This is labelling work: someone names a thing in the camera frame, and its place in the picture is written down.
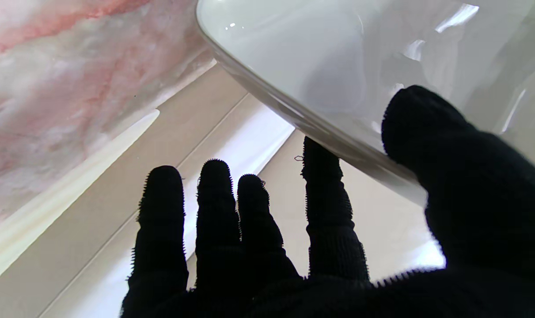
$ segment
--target glove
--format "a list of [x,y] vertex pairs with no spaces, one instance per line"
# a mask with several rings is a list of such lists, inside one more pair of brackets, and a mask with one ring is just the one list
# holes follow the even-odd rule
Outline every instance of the glove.
[[186,291],[181,176],[169,166],[151,171],[140,201],[123,318],[238,317],[266,284],[302,279],[287,258],[261,179],[241,177],[238,197],[239,214],[228,166],[217,159],[205,163],[198,184],[197,282]]
[[532,163],[419,86],[393,97],[382,139],[427,190],[426,221],[447,269],[497,269],[535,281]]

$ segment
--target black knit glove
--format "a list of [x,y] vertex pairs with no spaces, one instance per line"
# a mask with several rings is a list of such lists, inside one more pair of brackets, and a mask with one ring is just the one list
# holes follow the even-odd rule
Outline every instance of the black knit glove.
[[338,157],[305,137],[302,176],[306,181],[310,276],[368,283],[364,248],[354,232]]
[[205,163],[198,185],[197,284],[187,292],[181,176],[174,167],[152,170],[140,201],[123,318],[238,317],[266,284],[302,279],[285,255],[261,179],[241,177],[238,197],[239,215],[228,166],[217,159]]
[[426,220],[447,269],[498,269],[535,281],[532,163],[419,86],[393,97],[382,139],[427,190]]

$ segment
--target sink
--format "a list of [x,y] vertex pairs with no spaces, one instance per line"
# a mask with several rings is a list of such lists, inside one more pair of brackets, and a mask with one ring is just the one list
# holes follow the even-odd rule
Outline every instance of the sink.
[[217,60],[304,133],[424,204],[384,154],[391,97],[423,85],[535,163],[535,0],[199,0]]

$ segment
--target gloved hand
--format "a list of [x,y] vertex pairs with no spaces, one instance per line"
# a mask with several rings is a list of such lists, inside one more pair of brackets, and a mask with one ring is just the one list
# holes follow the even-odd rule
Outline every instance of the gloved hand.
[[140,201],[123,318],[238,317],[265,284],[302,279],[285,255],[263,182],[244,175],[238,195],[239,215],[228,166],[217,159],[205,163],[198,184],[197,283],[187,292],[181,176],[174,167],[152,170]]
[[[303,163],[310,276],[368,283],[338,158],[305,138]],[[140,231],[123,318],[238,317],[269,284],[303,280],[287,258],[259,177],[241,177],[238,201],[237,212],[226,163],[217,159],[205,163],[198,184],[197,283],[187,292],[181,176],[174,167],[152,170],[140,201]]]

